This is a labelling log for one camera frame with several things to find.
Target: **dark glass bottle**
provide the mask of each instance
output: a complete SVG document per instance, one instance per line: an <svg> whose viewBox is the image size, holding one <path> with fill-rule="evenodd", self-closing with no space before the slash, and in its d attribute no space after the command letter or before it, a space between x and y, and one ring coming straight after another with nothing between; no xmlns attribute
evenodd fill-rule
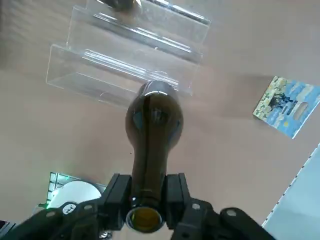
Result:
<svg viewBox="0 0 320 240"><path fill-rule="evenodd" d="M167 158L183 124L176 91L163 81L144 84L127 110L125 128L134 148L127 224L139 232L154 232L163 224L159 209Z"/></svg>

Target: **bottle mouth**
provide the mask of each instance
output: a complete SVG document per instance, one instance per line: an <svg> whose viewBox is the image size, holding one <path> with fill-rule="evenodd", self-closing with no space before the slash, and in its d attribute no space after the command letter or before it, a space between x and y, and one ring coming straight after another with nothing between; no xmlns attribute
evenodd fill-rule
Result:
<svg viewBox="0 0 320 240"><path fill-rule="evenodd" d="M126 225L143 234L158 231L164 224L161 214L148 206L135 207L126 215Z"/></svg>

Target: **brown table surface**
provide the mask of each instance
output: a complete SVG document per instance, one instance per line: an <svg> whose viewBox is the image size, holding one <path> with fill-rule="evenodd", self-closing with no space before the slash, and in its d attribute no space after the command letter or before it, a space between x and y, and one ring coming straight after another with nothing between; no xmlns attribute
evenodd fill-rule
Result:
<svg viewBox="0 0 320 240"><path fill-rule="evenodd" d="M125 111L46 85L50 45L66 41L75 4L85 0L0 2L2 220L29 217L45 201L50 172L106 184L132 170ZM293 140L252 112L273 75L319 84L320 2L219 4L168 172L184 172L191 195L217 211L236 206L262 223L317 146L320 109Z"/></svg>

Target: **small card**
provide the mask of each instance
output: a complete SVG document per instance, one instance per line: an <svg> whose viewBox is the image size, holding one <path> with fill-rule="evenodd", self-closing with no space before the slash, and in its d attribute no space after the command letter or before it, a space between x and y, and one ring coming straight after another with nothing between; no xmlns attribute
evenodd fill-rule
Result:
<svg viewBox="0 0 320 240"><path fill-rule="evenodd" d="M319 86L275 76L253 115L293 139L319 102Z"/></svg>

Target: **bottle body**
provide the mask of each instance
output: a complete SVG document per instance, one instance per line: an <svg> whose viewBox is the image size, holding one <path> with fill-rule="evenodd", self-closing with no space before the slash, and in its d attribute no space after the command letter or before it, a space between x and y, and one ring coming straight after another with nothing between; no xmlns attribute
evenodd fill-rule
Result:
<svg viewBox="0 0 320 240"><path fill-rule="evenodd" d="M125 124L134 148L131 207L159 211L168 154L183 129L176 91L162 81L144 84L128 108ZM146 209L140 212L149 215L147 222L156 217L156 214L147 214Z"/></svg>

